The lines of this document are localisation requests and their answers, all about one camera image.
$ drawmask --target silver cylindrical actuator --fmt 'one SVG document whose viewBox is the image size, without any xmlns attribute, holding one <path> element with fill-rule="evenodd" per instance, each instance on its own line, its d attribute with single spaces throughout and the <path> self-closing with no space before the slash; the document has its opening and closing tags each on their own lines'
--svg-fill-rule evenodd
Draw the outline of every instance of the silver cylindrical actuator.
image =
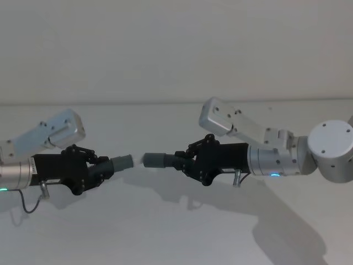
<svg viewBox="0 0 353 265">
<path fill-rule="evenodd" d="M 309 151 L 306 136 L 294 137 L 287 150 L 248 148 L 248 164 L 256 176 L 309 175 L 317 166 Z"/>
<path fill-rule="evenodd" d="M 329 181 L 353 180 L 353 128 L 342 120 L 328 120 L 310 133 L 308 146 L 321 174 Z"/>
<path fill-rule="evenodd" d="M 36 171 L 33 158 L 0 165 L 0 190 L 27 188 L 31 182 L 33 170 Z"/>
</svg>

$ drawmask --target white wall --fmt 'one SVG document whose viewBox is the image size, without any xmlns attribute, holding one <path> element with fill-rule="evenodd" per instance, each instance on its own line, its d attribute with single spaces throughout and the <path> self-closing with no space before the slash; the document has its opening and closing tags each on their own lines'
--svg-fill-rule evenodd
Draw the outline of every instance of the white wall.
<svg viewBox="0 0 353 265">
<path fill-rule="evenodd" d="M 308 134 L 327 119 L 348 120 L 353 100 L 237 104 L 261 124 Z M 98 155 L 185 150 L 206 132 L 201 105 L 74 107 Z M 1 107 L 0 139 L 62 107 Z M 222 138 L 222 142 L 234 139 Z M 75 197 L 50 187 L 51 200 L 24 215 L 18 193 L 0 193 L 0 264 L 349 265 L 353 183 L 311 176 L 222 175 L 210 187 L 168 169 L 133 168 Z M 33 206 L 38 187 L 25 190 Z"/>
<path fill-rule="evenodd" d="M 348 0 L 1 0 L 0 104 L 353 97 Z"/>
</svg>

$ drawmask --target black cable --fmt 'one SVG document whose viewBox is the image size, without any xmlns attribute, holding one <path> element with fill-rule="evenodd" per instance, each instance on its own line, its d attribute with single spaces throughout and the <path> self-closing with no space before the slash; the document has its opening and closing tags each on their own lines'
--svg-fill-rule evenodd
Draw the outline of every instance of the black cable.
<svg viewBox="0 0 353 265">
<path fill-rule="evenodd" d="M 246 175 L 240 180 L 239 184 L 241 184 L 241 183 L 243 182 L 243 180 L 244 180 L 247 176 L 249 176 L 250 174 L 251 174 L 251 173 L 246 174 Z"/>
<path fill-rule="evenodd" d="M 38 205 L 39 205 L 39 203 L 40 203 L 40 200 L 42 199 L 42 195 L 38 197 L 37 203 L 35 204 L 34 208 L 29 211 L 29 210 L 27 210 L 27 208 L 26 208 L 22 190 L 20 190 L 20 189 L 13 189 L 13 190 L 16 190 L 16 191 L 18 191 L 18 192 L 20 193 L 20 195 L 21 195 L 21 200 L 22 200 L 23 210 L 25 211 L 26 214 L 31 214 L 31 213 L 33 213 L 33 212 L 38 208 Z"/>
</svg>

